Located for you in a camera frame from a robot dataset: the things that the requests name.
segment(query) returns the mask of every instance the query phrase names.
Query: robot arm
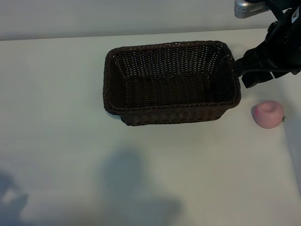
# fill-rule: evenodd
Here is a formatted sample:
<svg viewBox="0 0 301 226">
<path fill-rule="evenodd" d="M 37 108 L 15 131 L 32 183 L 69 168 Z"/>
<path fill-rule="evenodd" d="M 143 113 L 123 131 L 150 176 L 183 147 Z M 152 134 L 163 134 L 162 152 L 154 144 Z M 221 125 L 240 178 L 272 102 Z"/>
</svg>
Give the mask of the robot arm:
<svg viewBox="0 0 301 226">
<path fill-rule="evenodd" d="M 249 88 L 301 70 L 301 0 L 236 0 L 235 16 L 247 18 L 271 10 L 277 21 L 265 41 L 236 61 L 234 70 Z"/>
</svg>

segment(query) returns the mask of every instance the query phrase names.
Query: dark brown wicker basket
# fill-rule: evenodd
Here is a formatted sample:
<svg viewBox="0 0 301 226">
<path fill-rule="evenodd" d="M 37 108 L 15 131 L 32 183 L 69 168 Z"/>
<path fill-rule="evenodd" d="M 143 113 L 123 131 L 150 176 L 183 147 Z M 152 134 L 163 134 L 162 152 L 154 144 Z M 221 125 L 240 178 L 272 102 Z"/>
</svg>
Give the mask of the dark brown wicker basket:
<svg viewBox="0 0 301 226">
<path fill-rule="evenodd" d="M 132 126 L 219 119 L 241 98 L 233 64 L 220 41 L 113 49 L 105 60 L 104 108 Z"/>
</svg>

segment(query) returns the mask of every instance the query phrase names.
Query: white wall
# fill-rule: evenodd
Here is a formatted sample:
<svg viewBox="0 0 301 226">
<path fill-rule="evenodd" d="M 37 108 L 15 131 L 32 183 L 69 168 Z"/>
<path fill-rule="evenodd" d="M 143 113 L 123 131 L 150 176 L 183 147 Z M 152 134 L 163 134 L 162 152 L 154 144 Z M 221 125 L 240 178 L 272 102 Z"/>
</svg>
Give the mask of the white wall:
<svg viewBox="0 0 301 226">
<path fill-rule="evenodd" d="M 265 28 L 234 0 L 0 0 L 0 40 Z"/>
</svg>

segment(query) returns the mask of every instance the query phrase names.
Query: basket rim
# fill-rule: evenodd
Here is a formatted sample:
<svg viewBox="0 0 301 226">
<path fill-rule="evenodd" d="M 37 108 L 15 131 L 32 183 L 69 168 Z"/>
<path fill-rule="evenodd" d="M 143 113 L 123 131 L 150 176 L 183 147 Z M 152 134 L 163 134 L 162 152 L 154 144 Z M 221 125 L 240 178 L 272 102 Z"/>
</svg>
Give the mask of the basket rim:
<svg viewBox="0 0 301 226">
<path fill-rule="evenodd" d="M 232 79 L 234 82 L 235 98 L 230 101 L 222 102 L 208 102 L 208 103 L 193 103 L 193 104 L 181 104 L 181 105 L 160 105 L 160 106 L 145 106 L 145 107 L 115 107 L 110 101 L 110 95 L 108 92 L 108 76 L 110 75 L 110 64 L 113 58 L 111 57 L 115 53 L 119 52 L 130 52 L 130 51 L 142 51 L 142 50 L 158 50 L 159 48 L 176 48 L 176 47 L 185 47 L 185 46 L 213 46 L 221 45 L 221 48 L 224 49 L 227 54 L 230 56 L 231 64 L 234 64 L 235 60 L 232 56 L 230 49 L 227 44 L 221 41 L 180 41 L 180 42 L 170 42 L 162 44 L 152 44 L 152 45 L 141 45 L 141 46 L 128 46 L 128 47 L 119 47 L 114 48 L 106 56 L 105 67 L 104 67 L 104 80 L 103 80 L 103 103 L 104 108 L 107 112 L 114 115 L 127 115 L 127 114 L 138 114 L 138 113 L 159 113 L 159 112 L 170 112 L 170 111 L 197 111 L 197 110 L 227 110 L 237 106 L 241 99 L 240 92 L 240 83 L 238 77 L 235 73 L 232 73 Z"/>
</svg>

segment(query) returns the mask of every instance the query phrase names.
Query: white tabletop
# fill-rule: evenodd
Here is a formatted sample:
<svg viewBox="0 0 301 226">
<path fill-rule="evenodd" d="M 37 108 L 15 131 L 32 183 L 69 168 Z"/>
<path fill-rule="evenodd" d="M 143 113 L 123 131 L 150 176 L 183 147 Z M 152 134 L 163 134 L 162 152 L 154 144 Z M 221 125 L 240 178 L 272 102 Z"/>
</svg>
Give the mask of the white tabletop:
<svg viewBox="0 0 301 226">
<path fill-rule="evenodd" d="M 5 173 L 28 194 L 28 202 L 17 196 L 0 211 L 20 217 L 15 226 L 300 226 L 290 151 L 296 160 L 301 75 L 242 85 L 239 106 L 217 121 L 130 127 L 103 108 L 104 59 L 112 48 L 220 40 L 238 59 L 265 34 L 0 42 L 0 188 L 11 185 Z M 251 108 L 262 100 L 280 101 L 286 122 L 257 126 Z M 0 225 L 9 214 L 0 214 Z"/>
</svg>

